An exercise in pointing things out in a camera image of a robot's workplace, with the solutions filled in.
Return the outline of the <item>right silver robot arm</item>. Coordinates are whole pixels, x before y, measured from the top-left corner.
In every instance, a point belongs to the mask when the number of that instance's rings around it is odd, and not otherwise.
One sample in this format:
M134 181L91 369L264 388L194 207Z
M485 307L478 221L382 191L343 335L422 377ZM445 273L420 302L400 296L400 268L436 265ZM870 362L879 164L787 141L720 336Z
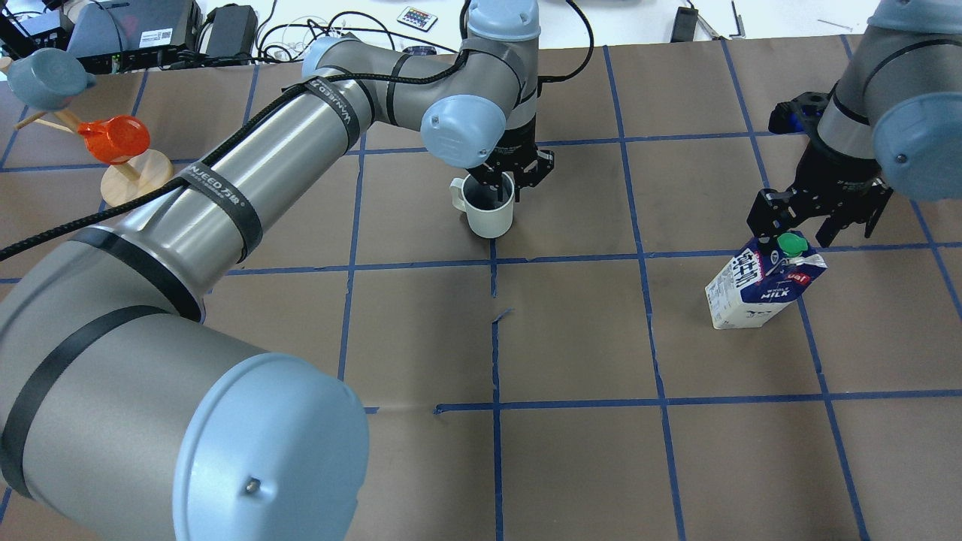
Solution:
M831 92L776 105L770 132L809 141L793 184L761 189L750 209L763 253L817 216L822 247L853 223L870 236L894 192L960 197L960 34L958 1L882 1Z

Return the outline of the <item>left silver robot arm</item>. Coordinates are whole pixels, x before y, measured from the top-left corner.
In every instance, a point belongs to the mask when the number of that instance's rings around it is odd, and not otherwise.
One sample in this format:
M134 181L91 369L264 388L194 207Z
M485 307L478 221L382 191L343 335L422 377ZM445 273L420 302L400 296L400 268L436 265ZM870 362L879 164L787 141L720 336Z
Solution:
M467 1L451 65L354 35L152 194L65 235L2 301L2 480L103 539L343 540L365 408L336 377L206 328L203 297L376 122L461 169L532 126L536 1Z

